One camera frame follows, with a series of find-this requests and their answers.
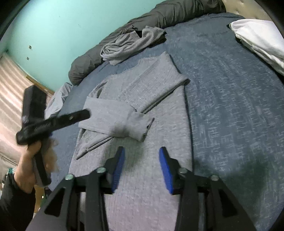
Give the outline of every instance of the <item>bed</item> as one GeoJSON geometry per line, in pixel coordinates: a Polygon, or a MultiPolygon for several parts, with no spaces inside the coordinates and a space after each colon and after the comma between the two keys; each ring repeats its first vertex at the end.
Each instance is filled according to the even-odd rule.
{"type": "MultiPolygon", "coordinates": [[[[190,79],[185,96],[194,173],[219,175],[257,230],[266,231],[284,207],[283,76],[236,42],[226,27],[243,16],[270,20],[265,11],[252,0],[224,4],[231,13],[168,27],[165,43],[116,66],[98,66],[72,88],[60,114],[81,110],[87,95],[109,75],[167,51],[178,71],[190,79]]],[[[51,190],[68,173],[78,133],[78,124],[53,133],[59,141],[55,152],[60,171],[52,174],[51,190]]]]}

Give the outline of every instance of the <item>person's hand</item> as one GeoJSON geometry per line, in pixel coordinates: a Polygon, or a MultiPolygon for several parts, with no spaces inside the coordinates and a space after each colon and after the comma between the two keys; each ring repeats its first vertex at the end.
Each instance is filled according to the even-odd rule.
{"type": "Polygon", "coordinates": [[[31,193],[35,185],[35,174],[33,171],[33,156],[40,150],[41,142],[37,141],[28,146],[27,151],[21,155],[19,165],[15,171],[14,179],[21,190],[31,193]]]}
{"type": "MultiPolygon", "coordinates": [[[[58,170],[56,165],[56,155],[53,147],[56,146],[54,140],[49,140],[50,146],[43,156],[43,163],[47,172],[58,170]]],[[[19,165],[14,174],[14,179],[21,190],[31,193],[36,184],[35,174],[33,170],[32,158],[40,150],[41,142],[37,141],[28,146],[27,151],[21,156],[19,165]]]]}

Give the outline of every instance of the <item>blue gripper pad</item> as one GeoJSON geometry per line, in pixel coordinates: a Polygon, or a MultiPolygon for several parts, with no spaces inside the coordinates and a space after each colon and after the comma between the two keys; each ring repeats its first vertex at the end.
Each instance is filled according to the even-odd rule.
{"type": "Polygon", "coordinates": [[[170,170],[169,166],[169,154],[165,147],[161,147],[159,150],[159,159],[160,159],[160,165],[162,168],[162,172],[164,175],[164,180],[166,184],[167,190],[169,190],[170,194],[173,194],[174,192],[174,186],[173,186],[173,174],[170,170]]]}
{"type": "Polygon", "coordinates": [[[121,175],[124,160],[125,160],[125,148],[119,147],[116,155],[119,155],[119,156],[116,156],[118,160],[117,160],[116,168],[113,172],[113,181],[112,181],[112,187],[111,187],[112,193],[114,193],[118,187],[120,175],[121,175]]]}

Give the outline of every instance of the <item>person's arm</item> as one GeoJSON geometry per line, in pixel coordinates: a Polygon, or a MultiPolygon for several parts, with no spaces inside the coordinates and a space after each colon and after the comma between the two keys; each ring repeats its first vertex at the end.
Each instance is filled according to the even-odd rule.
{"type": "Polygon", "coordinates": [[[0,223],[4,223],[7,231],[24,231],[33,218],[36,179],[32,158],[40,147],[40,142],[30,145],[27,152],[21,156],[15,174],[8,174],[5,181],[0,199],[0,223]]]}

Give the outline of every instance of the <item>wooden trim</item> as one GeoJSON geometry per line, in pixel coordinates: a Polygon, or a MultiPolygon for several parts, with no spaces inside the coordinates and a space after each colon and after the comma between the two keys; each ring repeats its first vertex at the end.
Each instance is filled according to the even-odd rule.
{"type": "Polygon", "coordinates": [[[27,79],[28,79],[29,81],[31,81],[34,85],[38,86],[38,87],[39,87],[41,90],[43,90],[44,92],[46,92],[46,93],[48,92],[48,93],[54,95],[54,91],[52,91],[52,90],[50,90],[49,88],[43,86],[41,83],[37,82],[34,78],[30,77],[29,75],[27,75],[26,77],[27,77],[27,79]]]}

